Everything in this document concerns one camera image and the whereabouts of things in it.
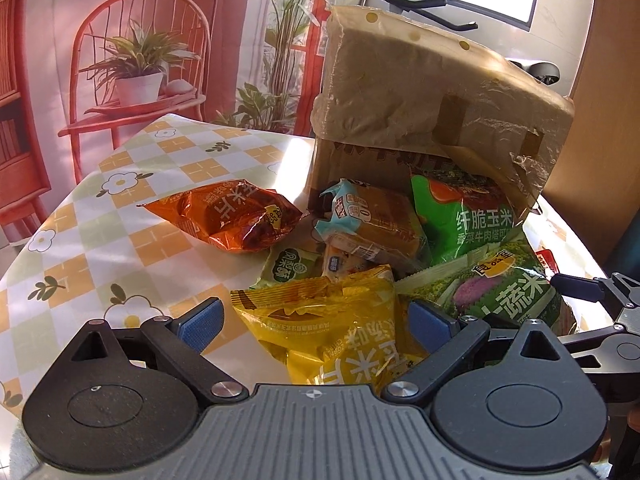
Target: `metal bolt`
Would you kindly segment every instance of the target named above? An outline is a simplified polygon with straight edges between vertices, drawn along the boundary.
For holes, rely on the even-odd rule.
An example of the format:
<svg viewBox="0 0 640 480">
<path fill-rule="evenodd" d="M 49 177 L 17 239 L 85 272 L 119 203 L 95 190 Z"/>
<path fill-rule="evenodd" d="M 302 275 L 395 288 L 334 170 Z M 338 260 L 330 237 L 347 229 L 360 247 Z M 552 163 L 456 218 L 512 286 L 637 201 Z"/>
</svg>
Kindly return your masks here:
<svg viewBox="0 0 640 480">
<path fill-rule="evenodd" d="M 395 383 L 389 384 L 386 390 L 394 397 L 413 397 L 420 391 L 418 386 L 409 381 L 396 381 Z"/>
<path fill-rule="evenodd" d="M 220 381 L 211 387 L 211 393 L 216 397 L 237 397 L 242 393 L 242 384 L 235 381 Z"/>
</svg>

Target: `checkered tablecloth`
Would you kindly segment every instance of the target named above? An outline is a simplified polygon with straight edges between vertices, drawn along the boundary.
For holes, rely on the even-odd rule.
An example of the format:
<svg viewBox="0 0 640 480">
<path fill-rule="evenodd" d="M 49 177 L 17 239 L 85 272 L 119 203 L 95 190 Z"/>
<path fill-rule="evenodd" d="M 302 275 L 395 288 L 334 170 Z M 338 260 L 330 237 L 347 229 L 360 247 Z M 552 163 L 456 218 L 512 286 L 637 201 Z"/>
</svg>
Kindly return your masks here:
<svg viewBox="0 0 640 480">
<path fill-rule="evenodd" d="M 0 412 L 19 416 L 24 399 L 87 320 L 139 326 L 160 313 L 178 317 L 209 296 L 223 300 L 226 319 L 205 357 L 250 390 L 258 382 L 288 383 L 284 366 L 230 309 L 229 290 L 255 283 L 267 251 L 225 253 L 136 205 L 245 178 L 304 209 L 312 150 L 311 139 L 165 116 L 100 163 L 0 280 Z M 533 247 L 551 249 L 563 272 L 602 275 L 553 209 L 543 200 L 540 207 L 542 214 L 526 224 Z M 600 307 L 572 307 L 584 330 L 611 323 Z"/>
</svg>

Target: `wooden chair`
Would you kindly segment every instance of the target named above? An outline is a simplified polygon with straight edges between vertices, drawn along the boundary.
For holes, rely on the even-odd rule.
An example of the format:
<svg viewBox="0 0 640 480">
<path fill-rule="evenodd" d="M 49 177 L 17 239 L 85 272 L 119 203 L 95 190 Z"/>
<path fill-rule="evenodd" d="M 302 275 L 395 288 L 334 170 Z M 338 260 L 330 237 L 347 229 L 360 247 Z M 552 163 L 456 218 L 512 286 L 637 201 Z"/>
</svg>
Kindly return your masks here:
<svg viewBox="0 0 640 480">
<path fill-rule="evenodd" d="M 195 88 L 195 95 L 187 101 L 167 108 L 138 115 L 110 118 L 105 114 L 87 113 L 114 98 L 113 85 L 97 89 L 92 72 L 79 70 L 110 56 L 103 47 L 101 37 L 130 36 L 129 21 L 136 20 L 142 28 L 179 32 L 182 40 L 199 60 L 186 60 L 182 67 L 172 68 L 169 80 L 185 79 Z M 58 133 L 69 136 L 76 183 L 82 180 L 80 164 L 80 135 L 101 130 L 111 131 L 113 149 L 120 145 L 119 128 L 128 124 L 149 123 L 167 114 L 193 109 L 197 120 L 202 120 L 209 72 L 209 22 L 192 0 L 108 0 L 82 22 L 74 41 L 69 86 L 69 125 Z"/>
</svg>

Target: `cardboard box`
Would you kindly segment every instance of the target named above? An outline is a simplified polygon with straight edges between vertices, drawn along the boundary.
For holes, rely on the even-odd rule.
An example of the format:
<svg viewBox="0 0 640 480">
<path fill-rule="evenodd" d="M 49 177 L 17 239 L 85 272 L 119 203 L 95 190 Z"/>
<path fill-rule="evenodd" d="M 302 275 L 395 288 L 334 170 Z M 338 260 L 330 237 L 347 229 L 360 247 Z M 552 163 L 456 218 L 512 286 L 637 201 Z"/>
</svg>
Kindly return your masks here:
<svg viewBox="0 0 640 480">
<path fill-rule="evenodd" d="M 516 208 L 534 202 L 571 127 L 571 101 L 480 44 L 396 14 L 334 7 L 327 32 L 311 209 L 340 178 L 410 194 L 408 164 L 442 164 L 438 156 L 493 178 Z"/>
</svg>

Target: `white flower pot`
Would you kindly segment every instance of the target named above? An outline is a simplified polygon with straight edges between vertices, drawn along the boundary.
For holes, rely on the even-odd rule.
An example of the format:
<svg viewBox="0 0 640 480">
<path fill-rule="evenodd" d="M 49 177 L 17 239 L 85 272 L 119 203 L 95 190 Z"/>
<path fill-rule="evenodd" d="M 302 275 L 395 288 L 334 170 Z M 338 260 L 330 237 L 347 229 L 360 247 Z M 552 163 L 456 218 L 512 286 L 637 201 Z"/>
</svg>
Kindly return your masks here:
<svg viewBox="0 0 640 480">
<path fill-rule="evenodd" d="M 128 79 L 116 79 L 116 91 L 121 106 L 143 105 L 158 100 L 164 74 L 143 75 Z"/>
</svg>

